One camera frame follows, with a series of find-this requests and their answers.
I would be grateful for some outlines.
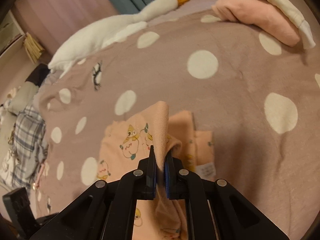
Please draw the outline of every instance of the bed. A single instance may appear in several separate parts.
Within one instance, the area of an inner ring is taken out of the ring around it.
[[[41,95],[49,155],[38,216],[61,211],[97,179],[107,126],[165,101],[170,115],[191,111],[196,130],[214,133],[216,178],[290,239],[304,236],[320,209],[317,47],[290,48],[258,27],[208,20],[216,0],[192,1],[77,62]],[[291,1],[319,44],[316,18],[302,0]]]

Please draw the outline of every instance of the orange beak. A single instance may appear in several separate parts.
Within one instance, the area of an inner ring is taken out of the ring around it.
[[[178,0],[178,7],[180,7],[182,4],[188,2],[190,0]]]

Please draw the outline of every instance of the yellow tassel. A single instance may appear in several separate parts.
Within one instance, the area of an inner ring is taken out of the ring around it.
[[[35,64],[44,53],[44,48],[29,33],[26,33],[23,45],[30,60]]]

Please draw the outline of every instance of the pink pillow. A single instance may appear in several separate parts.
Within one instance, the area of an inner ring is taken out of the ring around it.
[[[218,0],[212,9],[222,21],[257,25],[290,47],[300,41],[297,27],[267,0]]]

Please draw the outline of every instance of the silver rivet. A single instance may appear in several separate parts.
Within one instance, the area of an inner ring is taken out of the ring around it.
[[[227,182],[224,179],[218,179],[217,184],[220,187],[224,187],[225,185],[227,185]]]
[[[143,171],[142,170],[135,170],[133,172],[134,176],[141,176],[143,174]]]
[[[105,183],[103,180],[98,180],[98,181],[96,182],[96,187],[104,187],[105,184],[106,184],[106,183]]]
[[[189,171],[186,170],[186,169],[181,169],[181,170],[179,171],[179,174],[182,175],[182,176],[186,176],[186,175],[189,174]]]

